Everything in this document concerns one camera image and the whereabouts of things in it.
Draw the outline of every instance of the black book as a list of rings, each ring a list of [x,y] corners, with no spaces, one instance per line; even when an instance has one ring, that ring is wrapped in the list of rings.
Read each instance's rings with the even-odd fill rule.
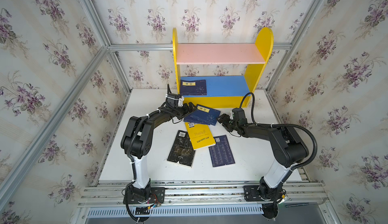
[[[167,161],[191,167],[194,155],[195,151],[190,142],[189,134],[187,131],[178,130]]]
[[[180,95],[207,95],[206,80],[180,81]]]
[[[213,167],[234,164],[235,161],[226,135],[215,136],[214,139],[216,141],[216,145],[209,147]]]

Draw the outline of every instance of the yellow label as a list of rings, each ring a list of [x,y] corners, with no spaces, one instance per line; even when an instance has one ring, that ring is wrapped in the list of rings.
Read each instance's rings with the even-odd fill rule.
[[[202,107],[202,106],[197,106],[197,109],[205,111],[206,113],[209,113],[209,111],[210,111],[208,108],[205,108],[205,107]]]
[[[195,86],[195,82],[182,82],[184,86]]]

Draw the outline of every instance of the dark blue book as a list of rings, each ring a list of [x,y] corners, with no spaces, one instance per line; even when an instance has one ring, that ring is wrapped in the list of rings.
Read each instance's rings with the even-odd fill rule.
[[[221,111],[215,110],[203,105],[197,105],[197,109],[190,114],[191,117],[197,120],[209,123],[209,125],[216,125],[217,118],[220,116]]]
[[[197,118],[192,117],[191,115],[187,115],[184,119],[183,122],[188,122],[188,123],[197,123],[197,124],[203,124],[203,125],[210,125],[209,123],[203,121],[203,120],[198,120]]]
[[[235,161],[226,135],[215,136],[214,139],[216,141],[216,145],[209,147],[213,167],[234,164]]]
[[[206,80],[180,81],[180,95],[207,95]]]

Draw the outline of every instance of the white table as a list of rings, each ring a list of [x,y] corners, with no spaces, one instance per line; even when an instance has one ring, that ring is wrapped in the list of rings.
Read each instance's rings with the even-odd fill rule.
[[[120,147],[120,141],[127,127],[129,118],[141,117],[157,109],[165,100],[165,89],[134,89],[113,140],[108,158],[102,170],[99,183],[122,183],[132,180],[130,160]],[[254,117],[256,122],[277,123],[269,102],[262,90],[255,91]],[[230,109],[219,109],[221,114],[230,114]],[[251,108],[245,108],[248,122],[251,121]],[[227,135],[235,164],[212,167],[209,149],[197,149],[192,168],[173,164],[167,161],[178,130],[185,130],[182,122],[172,121],[158,126],[154,130],[152,147],[147,154],[148,173],[152,181],[259,181],[267,173],[274,155],[268,141],[243,138],[230,135],[221,124],[209,126],[213,136]],[[288,181],[301,181],[295,170]]]

